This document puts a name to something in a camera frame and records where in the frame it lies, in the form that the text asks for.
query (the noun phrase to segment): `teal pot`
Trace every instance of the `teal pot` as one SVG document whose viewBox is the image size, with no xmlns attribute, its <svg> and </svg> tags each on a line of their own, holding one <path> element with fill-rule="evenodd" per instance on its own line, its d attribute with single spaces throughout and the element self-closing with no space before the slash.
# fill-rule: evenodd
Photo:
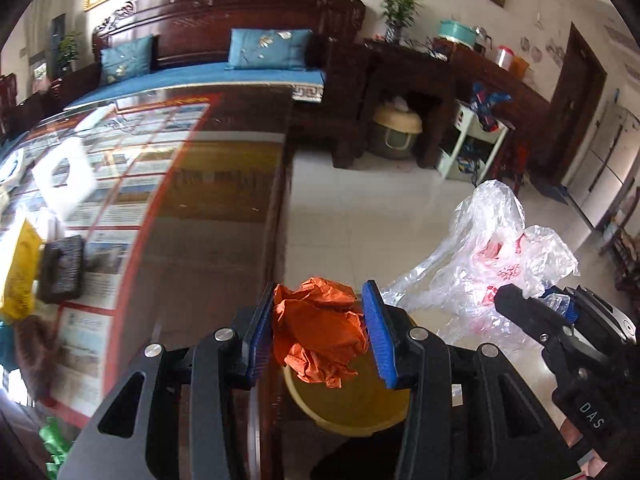
<svg viewBox="0 0 640 480">
<path fill-rule="evenodd" d="M 476 36 L 478 36 L 471 27 L 462 25 L 462 23 L 453 20 L 445 20 L 440 22 L 440 30 L 438 37 L 454 43 L 462 43 L 463 45 L 473 48 L 476 44 Z"/>
</svg>

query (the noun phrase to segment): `tile floor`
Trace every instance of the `tile floor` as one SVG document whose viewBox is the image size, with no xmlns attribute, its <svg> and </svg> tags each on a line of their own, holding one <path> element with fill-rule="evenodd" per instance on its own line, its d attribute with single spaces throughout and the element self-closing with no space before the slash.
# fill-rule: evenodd
<svg viewBox="0 0 640 480">
<path fill-rule="evenodd" d="M 356 291 L 375 279 L 384 286 L 427 258 L 447 235 L 459 202 L 473 192 L 471 184 L 443 181 L 435 170 L 421 170 L 412 160 L 390 161 L 366 153 L 350 170 L 332 167 L 325 152 L 302 151 L 294 158 L 286 285 L 296 288 L 310 276 L 351 285 Z M 561 286 L 588 286 L 621 308 L 626 296 L 613 285 L 610 256 L 598 256 L 598 237 L 569 205 L 546 198 L 528 185 L 519 194 L 527 225 L 553 228 L 574 251 L 580 276 Z M 436 332 L 450 316 L 441 311 L 414 311 L 414 319 Z M 476 348 L 478 342 L 469 343 Z M 555 379 L 540 356 L 542 346 L 521 352 L 514 366 L 546 407 L 556 424 L 564 420 L 552 404 Z M 292 420 L 284 431 L 288 480 L 308 479 L 311 468 L 344 441 L 325 433 L 310 419 Z"/>
</svg>

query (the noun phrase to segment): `yellow bag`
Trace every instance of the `yellow bag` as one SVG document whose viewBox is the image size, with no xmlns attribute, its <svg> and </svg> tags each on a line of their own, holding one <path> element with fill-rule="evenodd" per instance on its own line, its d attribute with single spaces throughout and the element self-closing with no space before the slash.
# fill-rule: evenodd
<svg viewBox="0 0 640 480">
<path fill-rule="evenodd" d="M 34 307 L 42 240 L 26 218 L 16 218 L 0 244 L 0 314 L 7 322 L 27 317 Z"/>
</svg>

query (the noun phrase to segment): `kettle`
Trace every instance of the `kettle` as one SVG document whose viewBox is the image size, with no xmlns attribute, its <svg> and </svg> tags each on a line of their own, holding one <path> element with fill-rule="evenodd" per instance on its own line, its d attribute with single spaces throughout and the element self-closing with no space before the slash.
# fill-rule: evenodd
<svg viewBox="0 0 640 480">
<path fill-rule="evenodd" d="M 474 45 L 474 50 L 484 56 L 484 53 L 487 50 L 487 40 L 489 41 L 489 49 L 493 47 L 493 42 L 491 36 L 486 33 L 484 28 L 478 26 L 476 27 L 476 44 Z"/>
</svg>

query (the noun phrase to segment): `embroidered pillow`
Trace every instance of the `embroidered pillow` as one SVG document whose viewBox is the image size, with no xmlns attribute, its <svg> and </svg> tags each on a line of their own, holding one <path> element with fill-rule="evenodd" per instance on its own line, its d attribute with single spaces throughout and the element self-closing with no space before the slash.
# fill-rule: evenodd
<svg viewBox="0 0 640 480">
<path fill-rule="evenodd" d="M 101 52 L 102 74 L 100 86 L 131 79 L 151 72 L 151 44 L 153 35 L 127 41 Z"/>
<path fill-rule="evenodd" d="M 311 33 L 307 29 L 233 28 L 226 68 L 304 70 Z"/>
</svg>

